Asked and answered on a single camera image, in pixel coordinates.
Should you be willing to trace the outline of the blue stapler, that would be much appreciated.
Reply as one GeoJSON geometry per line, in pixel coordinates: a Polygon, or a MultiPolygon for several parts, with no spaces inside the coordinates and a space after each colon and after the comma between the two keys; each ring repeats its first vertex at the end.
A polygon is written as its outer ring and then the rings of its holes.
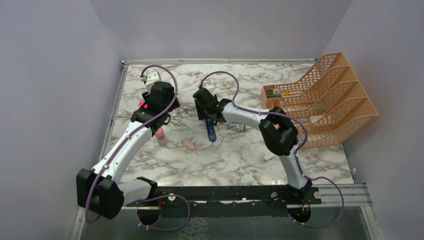
{"type": "Polygon", "coordinates": [[[206,119],[205,126],[209,141],[212,143],[215,142],[217,140],[217,134],[215,131],[214,121],[212,119],[206,119]]]}

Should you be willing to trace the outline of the staple box tray with staples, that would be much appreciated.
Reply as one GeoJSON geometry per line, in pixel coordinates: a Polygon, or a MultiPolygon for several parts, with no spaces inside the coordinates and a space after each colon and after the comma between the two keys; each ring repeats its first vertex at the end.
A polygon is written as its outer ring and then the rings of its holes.
{"type": "Polygon", "coordinates": [[[245,132],[246,126],[238,122],[230,122],[228,124],[228,129],[236,132],[245,132]]]}

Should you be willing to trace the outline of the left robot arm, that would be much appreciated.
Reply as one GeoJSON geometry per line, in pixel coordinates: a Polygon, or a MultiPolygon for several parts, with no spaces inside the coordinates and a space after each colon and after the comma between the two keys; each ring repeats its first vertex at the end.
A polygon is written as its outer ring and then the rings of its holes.
{"type": "Polygon", "coordinates": [[[113,219],[121,208],[135,201],[152,205],[157,200],[157,183],[137,177],[121,183],[124,172],[142,146],[165,125],[169,113],[178,108],[178,87],[157,81],[143,93],[144,104],[131,116],[130,122],[115,146],[91,169],[81,169],[76,176],[77,204],[86,213],[113,219]]]}

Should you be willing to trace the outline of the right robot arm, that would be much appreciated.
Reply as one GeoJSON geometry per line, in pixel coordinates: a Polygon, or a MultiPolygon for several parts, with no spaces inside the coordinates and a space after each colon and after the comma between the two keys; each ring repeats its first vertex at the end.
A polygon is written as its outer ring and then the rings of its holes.
{"type": "Polygon", "coordinates": [[[278,156],[287,176],[289,199],[300,204],[309,196],[312,181],[305,176],[297,156],[298,129],[293,118],[287,116],[282,108],[272,110],[244,108],[223,98],[218,100],[205,87],[193,94],[197,115],[200,120],[238,123],[261,132],[267,149],[278,156]]]}

